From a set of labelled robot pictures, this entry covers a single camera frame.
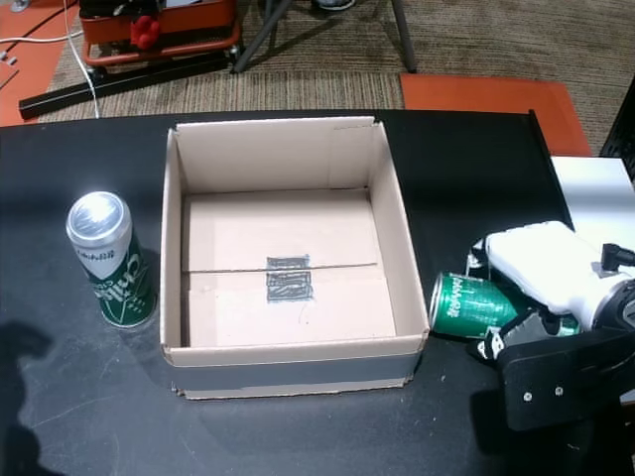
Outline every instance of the green can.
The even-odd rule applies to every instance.
[[[572,315],[566,315],[560,319],[557,337],[569,337],[580,333],[580,327],[577,320]]]
[[[70,209],[66,234],[106,320],[120,327],[142,323],[157,297],[128,205],[114,193],[89,193]]]
[[[478,278],[441,273],[431,305],[434,332],[459,337],[484,337],[524,312],[531,300],[516,290],[501,291]]]

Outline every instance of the carpet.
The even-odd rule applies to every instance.
[[[240,0],[239,10],[249,42],[262,25],[263,7]],[[420,73],[563,82],[591,149],[599,151],[635,73],[631,0],[406,0],[406,14]],[[247,72],[203,74],[100,103],[104,116],[399,108],[403,70],[390,2],[358,0],[353,9],[327,16],[299,0]],[[50,89],[80,80],[66,48]],[[89,117],[92,106],[82,104],[41,121]]]

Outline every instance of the cardboard box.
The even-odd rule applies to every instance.
[[[382,124],[182,124],[163,203],[161,345],[191,399],[401,387],[429,332]]]

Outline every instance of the silver can top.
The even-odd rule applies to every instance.
[[[97,248],[114,243],[130,226],[130,210],[121,198],[109,191],[94,191],[74,203],[66,233],[77,246]]]

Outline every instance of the orange floor tile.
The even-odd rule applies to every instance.
[[[553,155],[591,156],[567,88],[558,82],[404,73],[401,84],[406,109],[520,113],[534,109]]]
[[[10,5],[0,6],[0,37],[22,37],[33,26],[59,10],[64,4],[62,0],[32,0],[31,6],[21,13],[13,13]],[[71,23],[77,14],[77,6],[68,10],[68,22]],[[64,14],[59,14],[46,25],[38,29],[31,37],[53,38],[66,34]],[[81,45],[81,37],[75,43]],[[11,44],[0,44],[0,52]],[[16,57],[15,67],[19,72],[0,89],[0,126],[24,124],[18,111],[18,101],[47,90],[60,60],[64,42],[54,44],[18,44],[9,57]]]

